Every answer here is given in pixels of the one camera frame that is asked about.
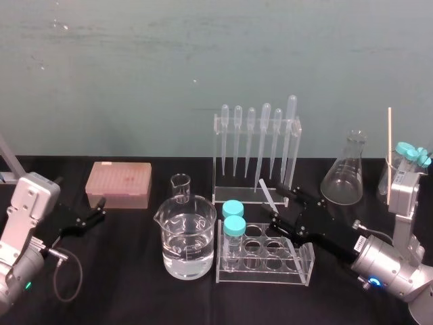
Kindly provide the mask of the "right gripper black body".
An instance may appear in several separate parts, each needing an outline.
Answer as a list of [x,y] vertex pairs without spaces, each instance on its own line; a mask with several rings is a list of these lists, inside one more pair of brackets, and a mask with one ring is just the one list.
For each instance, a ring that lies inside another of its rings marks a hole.
[[359,256],[355,244],[359,232],[332,217],[317,204],[306,205],[299,214],[293,234],[296,244],[313,243],[344,263],[354,263]]

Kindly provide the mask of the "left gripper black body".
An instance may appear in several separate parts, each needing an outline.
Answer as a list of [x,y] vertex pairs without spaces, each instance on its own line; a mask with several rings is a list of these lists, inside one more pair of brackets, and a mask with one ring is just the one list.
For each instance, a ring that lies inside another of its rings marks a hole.
[[69,206],[57,203],[50,215],[51,240],[58,241],[65,237],[81,237],[84,235],[84,217]]

